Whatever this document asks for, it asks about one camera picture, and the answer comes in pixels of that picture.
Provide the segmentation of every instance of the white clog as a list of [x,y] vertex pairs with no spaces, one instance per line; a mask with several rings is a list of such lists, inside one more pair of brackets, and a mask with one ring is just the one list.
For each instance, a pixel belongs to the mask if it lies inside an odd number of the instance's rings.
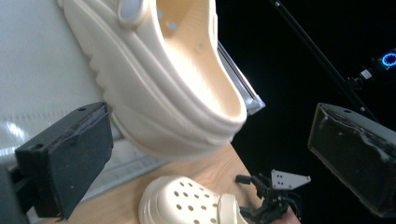
[[124,137],[164,160],[197,160],[247,118],[217,54],[214,0],[58,0]]
[[218,195],[186,176],[152,181],[139,204],[141,224],[246,224],[235,197]]

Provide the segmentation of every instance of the wooden surface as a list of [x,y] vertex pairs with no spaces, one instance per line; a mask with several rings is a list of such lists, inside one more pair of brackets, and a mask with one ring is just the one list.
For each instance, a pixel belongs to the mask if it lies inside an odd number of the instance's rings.
[[[171,162],[130,182],[81,203],[67,223],[139,223],[137,210],[146,186],[162,175],[184,175],[218,194],[235,195],[239,205],[257,208],[262,201],[252,185],[236,184],[236,175],[249,175],[231,145],[200,161]],[[291,210],[275,224],[300,223]]]

